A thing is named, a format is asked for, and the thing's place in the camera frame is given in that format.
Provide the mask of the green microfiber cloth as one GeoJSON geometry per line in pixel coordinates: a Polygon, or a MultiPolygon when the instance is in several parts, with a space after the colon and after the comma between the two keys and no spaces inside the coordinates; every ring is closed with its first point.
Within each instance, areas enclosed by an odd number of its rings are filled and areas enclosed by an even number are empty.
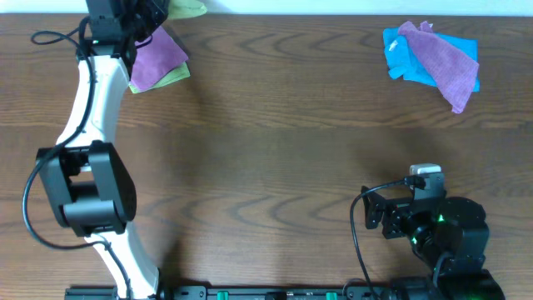
{"type": "Polygon", "coordinates": [[[199,0],[171,0],[167,18],[169,20],[197,18],[206,13],[206,5],[199,0]]]}

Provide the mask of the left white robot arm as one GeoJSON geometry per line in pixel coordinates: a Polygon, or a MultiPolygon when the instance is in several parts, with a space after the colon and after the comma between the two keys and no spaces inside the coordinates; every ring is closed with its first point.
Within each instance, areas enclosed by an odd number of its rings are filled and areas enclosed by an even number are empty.
{"type": "Polygon", "coordinates": [[[53,34],[55,41],[66,40],[76,48],[79,84],[56,144],[37,151],[22,193],[22,218],[30,235],[48,248],[94,248],[116,281],[101,292],[68,290],[67,298],[174,297],[137,234],[135,185],[113,145],[137,50],[167,19],[168,8],[167,1],[158,0],[89,1],[77,38],[53,34]],[[57,223],[83,238],[82,244],[49,242],[32,227],[28,199],[35,178],[42,181],[57,223]]]}

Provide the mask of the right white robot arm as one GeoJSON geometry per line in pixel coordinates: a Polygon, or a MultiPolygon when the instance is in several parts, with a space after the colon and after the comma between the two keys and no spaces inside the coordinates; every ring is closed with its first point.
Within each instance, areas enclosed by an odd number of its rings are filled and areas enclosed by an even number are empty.
{"type": "Polygon", "coordinates": [[[361,188],[366,228],[382,225],[387,239],[406,237],[432,273],[391,281],[380,299],[479,299],[505,297],[483,268],[490,236],[486,212],[465,197],[447,197],[443,187],[413,187],[412,196],[386,199],[361,188]]]}

